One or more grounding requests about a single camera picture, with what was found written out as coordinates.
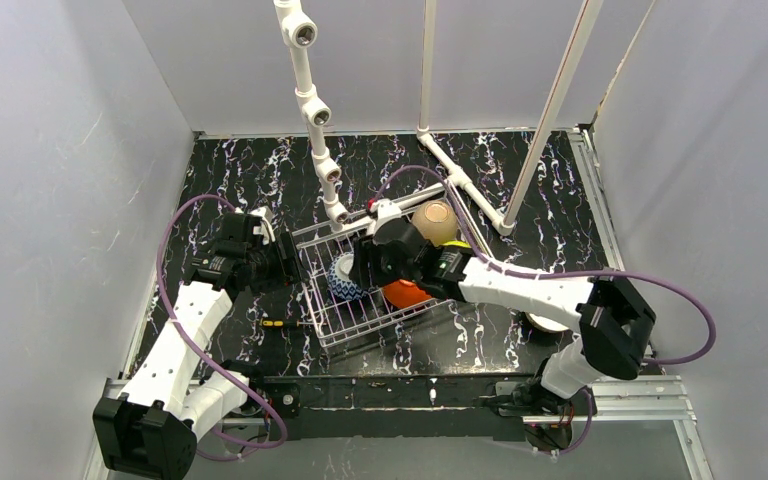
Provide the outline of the white bowl with brown outside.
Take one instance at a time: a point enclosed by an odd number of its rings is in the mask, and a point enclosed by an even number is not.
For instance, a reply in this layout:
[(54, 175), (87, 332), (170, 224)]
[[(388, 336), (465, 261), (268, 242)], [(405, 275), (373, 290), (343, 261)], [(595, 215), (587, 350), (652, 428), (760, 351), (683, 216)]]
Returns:
[(385, 300), (398, 309), (411, 308), (432, 299), (432, 296), (408, 280), (396, 280), (381, 288)]

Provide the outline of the beige bowl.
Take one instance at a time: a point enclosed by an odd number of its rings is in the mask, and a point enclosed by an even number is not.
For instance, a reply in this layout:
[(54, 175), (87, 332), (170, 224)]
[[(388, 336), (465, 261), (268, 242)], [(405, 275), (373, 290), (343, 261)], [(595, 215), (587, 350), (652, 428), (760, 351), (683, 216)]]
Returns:
[(454, 209), (444, 200), (431, 200), (419, 206), (411, 224), (434, 246), (456, 239), (458, 221)]

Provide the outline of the yellow-green bowl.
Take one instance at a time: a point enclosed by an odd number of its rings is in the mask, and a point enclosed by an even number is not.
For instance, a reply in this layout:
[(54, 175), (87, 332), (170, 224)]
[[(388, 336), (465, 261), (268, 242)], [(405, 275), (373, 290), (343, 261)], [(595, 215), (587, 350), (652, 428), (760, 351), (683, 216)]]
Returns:
[(469, 250), (469, 251), (472, 250), (472, 247), (471, 247), (471, 245), (469, 243), (464, 242), (464, 241), (460, 241), (460, 240), (447, 241), (447, 242), (444, 242), (441, 246), (443, 246), (443, 247), (457, 247), (457, 248), (466, 249), (466, 250)]

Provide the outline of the blue patterned bowl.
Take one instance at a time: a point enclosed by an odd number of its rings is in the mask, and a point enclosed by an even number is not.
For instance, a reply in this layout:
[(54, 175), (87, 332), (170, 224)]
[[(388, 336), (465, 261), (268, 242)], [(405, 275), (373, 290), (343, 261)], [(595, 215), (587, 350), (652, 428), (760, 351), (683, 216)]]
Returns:
[(354, 263), (353, 253), (344, 253), (334, 259), (326, 274), (326, 281), (331, 293), (339, 300), (360, 300), (369, 293), (350, 278)]

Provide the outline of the white bowl with tan outside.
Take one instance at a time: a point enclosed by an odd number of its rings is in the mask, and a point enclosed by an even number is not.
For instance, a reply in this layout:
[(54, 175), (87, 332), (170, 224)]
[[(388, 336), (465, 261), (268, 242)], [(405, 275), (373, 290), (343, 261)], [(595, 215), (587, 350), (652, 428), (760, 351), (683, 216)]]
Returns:
[(532, 327), (536, 328), (541, 332), (555, 334), (555, 333), (563, 333), (569, 330), (568, 327), (556, 321), (550, 320), (548, 318), (536, 316), (530, 313), (525, 313), (524, 316), (526, 320), (531, 324)]

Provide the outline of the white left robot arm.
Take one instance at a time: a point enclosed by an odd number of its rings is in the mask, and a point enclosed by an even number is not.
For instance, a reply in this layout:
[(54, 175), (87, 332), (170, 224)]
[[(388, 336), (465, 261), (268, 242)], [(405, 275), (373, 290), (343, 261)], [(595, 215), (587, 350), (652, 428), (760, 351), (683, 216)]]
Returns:
[(92, 419), (104, 465), (149, 479), (182, 479), (198, 442), (248, 400), (279, 430), (286, 426), (231, 361), (207, 346), (237, 296), (272, 292), (306, 275), (292, 235), (276, 230), (267, 207), (227, 213), (218, 234), (187, 265), (169, 319), (136, 374), (114, 397), (102, 397)]

